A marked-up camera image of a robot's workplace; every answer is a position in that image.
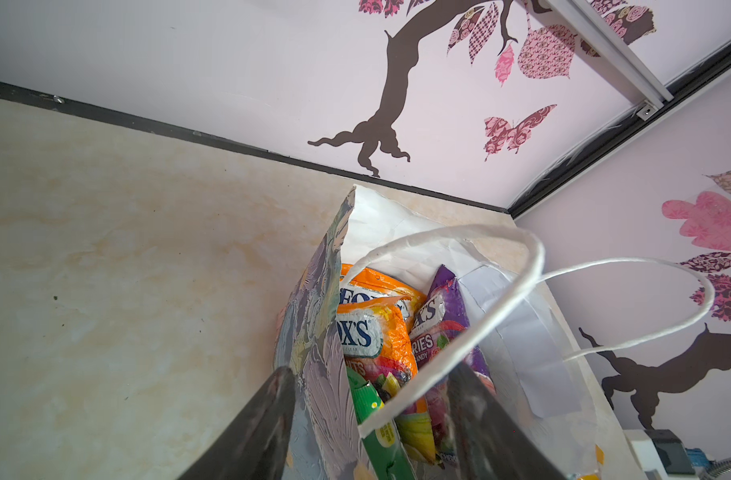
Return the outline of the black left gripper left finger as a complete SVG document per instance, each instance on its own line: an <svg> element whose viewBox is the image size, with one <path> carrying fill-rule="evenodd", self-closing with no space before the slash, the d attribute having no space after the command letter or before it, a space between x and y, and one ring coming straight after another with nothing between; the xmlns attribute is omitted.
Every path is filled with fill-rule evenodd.
<svg viewBox="0 0 731 480"><path fill-rule="evenodd" d="M294 410L295 376L278 368L183 479L280 479Z"/></svg>

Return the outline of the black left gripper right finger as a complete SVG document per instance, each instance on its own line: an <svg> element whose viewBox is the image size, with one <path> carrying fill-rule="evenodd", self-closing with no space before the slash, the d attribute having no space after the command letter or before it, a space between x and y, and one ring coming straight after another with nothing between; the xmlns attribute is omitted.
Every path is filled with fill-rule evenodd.
<svg viewBox="0 0 731 480"><path fill-rule="evenodd" d="M447 396L459 478L565 479L469 365L461 363L451 370Z"/></svg>

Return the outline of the floral white paper bag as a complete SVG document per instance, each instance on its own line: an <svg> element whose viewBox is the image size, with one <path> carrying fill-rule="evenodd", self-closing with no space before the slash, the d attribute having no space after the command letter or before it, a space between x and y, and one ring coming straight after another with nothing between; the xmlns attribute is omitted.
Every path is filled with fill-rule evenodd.
<svg viewBox="0 0 731 480"><path fill-rule="evenodd" d="M417 375L359 425L336 317L340 288L366 268L427 299L409 332ZM543 245L521 229L447 228L353 188L280 315L275 364L296 388L283 476L377 479L363 440L423 398L439 461L407 454L415 479L459 478L447 380L465 363L565 479L595 445L603 479L643 478L587 354L537 291L545 280Z"/></svg>

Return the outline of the light green Fox's candy packet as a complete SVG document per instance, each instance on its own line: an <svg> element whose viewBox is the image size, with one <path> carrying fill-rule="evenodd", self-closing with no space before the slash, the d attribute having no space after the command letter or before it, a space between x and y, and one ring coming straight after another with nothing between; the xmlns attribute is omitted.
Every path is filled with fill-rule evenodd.
<svg viewBox="0 0 731 480"><path fill-rule="evenodd" d="M383 408L383 400L371 382L347 367L347 376L355 406L357 422L361 425L369 416ZM395 422L373 430L364 440L365 450L379 480L414 480L415 471L399 440Z"/></svg>

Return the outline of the yellow snack packet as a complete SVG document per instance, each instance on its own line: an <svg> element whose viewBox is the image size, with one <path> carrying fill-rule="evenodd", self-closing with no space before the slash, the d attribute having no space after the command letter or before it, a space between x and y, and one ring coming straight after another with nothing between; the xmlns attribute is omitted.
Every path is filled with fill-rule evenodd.
<svg viewBox="0 0 731 480"><path fill-rule="evenodd" d="M593 456L591 461L583 466L583 469L575 476L577 480L602 480L601 474L603 473L603 466L605 466L605 452L595 445L593 448Z"/></svg>

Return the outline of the orange red Fox's candy packet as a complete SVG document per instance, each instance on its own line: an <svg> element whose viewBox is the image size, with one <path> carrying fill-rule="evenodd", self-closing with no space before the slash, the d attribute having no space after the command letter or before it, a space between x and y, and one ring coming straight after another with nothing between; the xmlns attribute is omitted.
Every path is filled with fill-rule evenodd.
<svg viewBox="0 0 731 480"><path fill-rule="evenodd" d="M345 362L371 382L389 402L419 371L401 308L403 297L383 297L342 304L337 328ZM409 457L435 465L439 461L427 400L421 398L395 418Z"/></svg>

